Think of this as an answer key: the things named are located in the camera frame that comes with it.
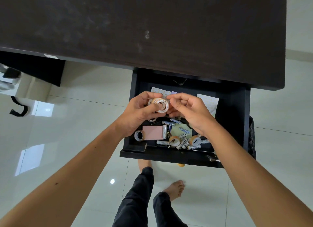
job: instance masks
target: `dark wooden desk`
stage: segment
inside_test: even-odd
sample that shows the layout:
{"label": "dark wooden desk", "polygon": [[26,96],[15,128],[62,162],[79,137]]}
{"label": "dark wooden desk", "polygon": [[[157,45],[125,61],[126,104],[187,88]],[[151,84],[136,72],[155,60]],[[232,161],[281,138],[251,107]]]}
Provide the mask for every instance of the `dark wooden desk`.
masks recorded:
{"label": "dark wooden desk", "polygon": [[286,0],[1,0],[0,47],[284,88]]}

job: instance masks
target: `black strap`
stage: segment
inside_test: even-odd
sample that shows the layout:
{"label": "black strap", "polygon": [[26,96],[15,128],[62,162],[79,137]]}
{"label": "black strap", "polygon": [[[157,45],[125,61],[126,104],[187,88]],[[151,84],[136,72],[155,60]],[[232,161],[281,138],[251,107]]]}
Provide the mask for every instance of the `black strap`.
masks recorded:
{"label": "black strap", "polygon": [[17,105],[23,106],[23,107],[24,107],[24,110],[23,110],[22,113],[18,113],[17,111],[15,111],[15,110],[12,109],[12,110],[10,111],[10,114],[13,115],[13,116],[25,116],[26,113],[28,112],[28,106],[20,104],[20,103],[16,100],[16,98],[15,98],[14,96],[11,96],[11,99],[12,99],[12,101],[13,101],[14,103],[16,103]]}

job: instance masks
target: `leg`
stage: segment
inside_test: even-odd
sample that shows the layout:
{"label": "leg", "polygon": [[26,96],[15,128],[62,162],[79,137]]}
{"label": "leg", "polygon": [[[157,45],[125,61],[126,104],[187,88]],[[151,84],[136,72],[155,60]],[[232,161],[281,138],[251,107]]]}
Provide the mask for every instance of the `leg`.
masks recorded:
{"label": "leg", "polygon": [[151,161],[138,160],[140,174],[117,211],[112,227],[141,227],[148,225],[147,208],[153,188]]}
{"label": "leg", "polygon": [[181,196],[184,187],[181,180],[176,181],[153,199],[153,209],[158,227],[187,227],[171,206],[171,201]]}

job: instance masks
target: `pants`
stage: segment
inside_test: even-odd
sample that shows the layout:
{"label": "pants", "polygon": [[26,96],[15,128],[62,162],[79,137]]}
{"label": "pants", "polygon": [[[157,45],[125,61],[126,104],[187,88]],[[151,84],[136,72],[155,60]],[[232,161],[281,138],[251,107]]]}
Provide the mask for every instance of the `pants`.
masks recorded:
{"label": "pants", "polygon": [[[145,167],[135,179],[117,211],[112,227],[147,227],[147,208],[151,197],[154,177],[153,169]],[[153,199],[153,209],[158,227],[188,227],[175,214],[171,207],[170,197],[160,192]]]}

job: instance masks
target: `forearm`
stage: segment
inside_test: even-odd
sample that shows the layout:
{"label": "forearm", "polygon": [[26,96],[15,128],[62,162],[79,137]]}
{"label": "forearm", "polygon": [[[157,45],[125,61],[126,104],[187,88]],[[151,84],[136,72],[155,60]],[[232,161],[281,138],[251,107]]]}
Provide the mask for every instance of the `forearm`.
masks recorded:
{"label": "forearm", "polygon": [[253,159],[215,120],[208,120],[210,140],[256,226],[312,226],[313,213]]}
{"label": "forearm", "polygon": [[8,212],[0,226],[71,226],[121,139],[113,123]]}

